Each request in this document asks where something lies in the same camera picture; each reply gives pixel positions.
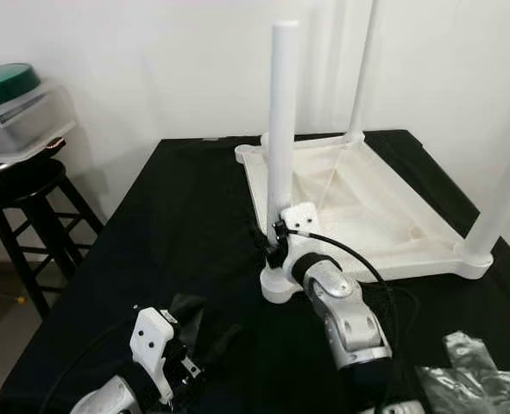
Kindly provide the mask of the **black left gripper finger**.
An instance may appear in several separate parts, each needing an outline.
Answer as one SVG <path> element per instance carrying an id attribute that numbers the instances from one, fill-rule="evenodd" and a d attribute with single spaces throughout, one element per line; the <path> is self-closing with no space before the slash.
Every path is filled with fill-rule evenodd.
<path id="1" fill-rule="evenodd" d="M 202 323 L 202 300 L 173 300 L 168 312 L 180 327 L 196 330 Z"/>
<path id="2" fill-rule="evenodd" d="M 231 324 L 222 329 L 211 329 L 201 335 L 198 339 L 198 361 L 216 363 L 222 359 L 240 332 L 242 332 L 242 326 Z"/>

